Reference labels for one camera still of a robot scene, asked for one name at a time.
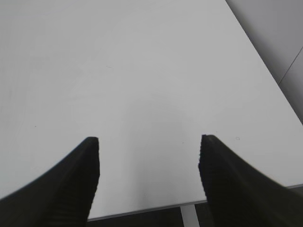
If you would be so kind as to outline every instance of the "white table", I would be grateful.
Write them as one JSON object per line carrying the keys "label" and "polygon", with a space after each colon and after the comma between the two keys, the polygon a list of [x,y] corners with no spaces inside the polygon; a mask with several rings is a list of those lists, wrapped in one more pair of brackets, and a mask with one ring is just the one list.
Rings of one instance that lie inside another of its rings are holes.
{"label": "white table", "polygon": [[303,183],[303,127],[224,0],[2,0],[0,16],[0,197],[87,136],[90,218],[204,200],[202,134]]}

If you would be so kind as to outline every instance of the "black rubber pad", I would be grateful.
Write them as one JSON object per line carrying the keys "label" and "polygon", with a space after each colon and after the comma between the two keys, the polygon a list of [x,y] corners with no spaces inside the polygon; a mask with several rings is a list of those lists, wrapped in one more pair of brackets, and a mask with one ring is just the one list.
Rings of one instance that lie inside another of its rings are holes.
{"label": "black rubber pad", "polygon": [[198,168],[216,227],[303,227],[303,197],[260,173],[214,135],[202,136]]}
{"label": "black rubber pad", "polygon": [[48,172],[0,200],[0,226],[84,227],[99,168],[98,138],[87,137]]}

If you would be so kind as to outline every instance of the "table surface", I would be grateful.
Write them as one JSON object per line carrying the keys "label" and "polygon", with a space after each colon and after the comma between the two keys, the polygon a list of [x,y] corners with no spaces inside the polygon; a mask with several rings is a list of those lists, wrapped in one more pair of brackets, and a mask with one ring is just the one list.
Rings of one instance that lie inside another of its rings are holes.
{"label": "table surface", "polygon": [[87,136],[90,218],[204,200],[202,134],[303,183],[303,127],[224,0],[5,0],[0,17],[0,197]]}

